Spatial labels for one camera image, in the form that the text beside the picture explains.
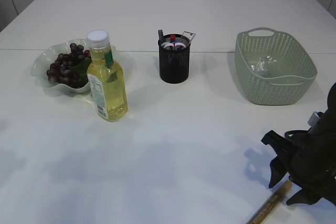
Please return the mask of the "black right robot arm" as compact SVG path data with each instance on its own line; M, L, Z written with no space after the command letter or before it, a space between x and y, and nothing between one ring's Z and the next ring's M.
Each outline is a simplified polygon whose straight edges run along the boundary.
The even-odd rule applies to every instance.
M335 204L335 86L329 91L327 110L315 112L308 121L310 129L287 131L283 136L269 131L261 139L276 157L270 162L273 188L289 174L301 189L286 202L314 205L320 199Z

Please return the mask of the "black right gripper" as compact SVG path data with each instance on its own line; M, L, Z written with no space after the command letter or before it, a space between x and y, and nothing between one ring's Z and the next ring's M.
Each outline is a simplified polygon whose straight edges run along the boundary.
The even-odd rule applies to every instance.
M335 203L335 133L312 135L297 130L282 137L269 131L261 142L276 153L270 162L268 188L273 188L286 174L301 188L286 201L287 206L314 205L322 198Z

